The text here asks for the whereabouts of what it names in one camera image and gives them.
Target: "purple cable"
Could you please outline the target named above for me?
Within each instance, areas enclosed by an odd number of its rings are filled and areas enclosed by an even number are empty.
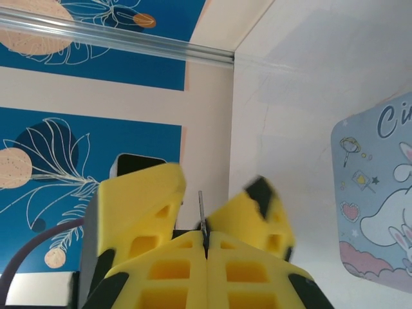
[[[60,225],[57,225],[49,230],[44,231],[43,233],[37,235],[31,239],[27,244],[20,248],[19,251],[14,255],[14,257],[8,262],[5,271],[0,277],[0,309],[6,306],[7,294],[12,284],[13,278],[17,270],[19,269],[21,263],[25,258],[34,250],[35,247],[40,245],[43,241],[64,232],[65,230],[74,229],[83,225],[84,219],[79,218],[70,222],[66,222]]]

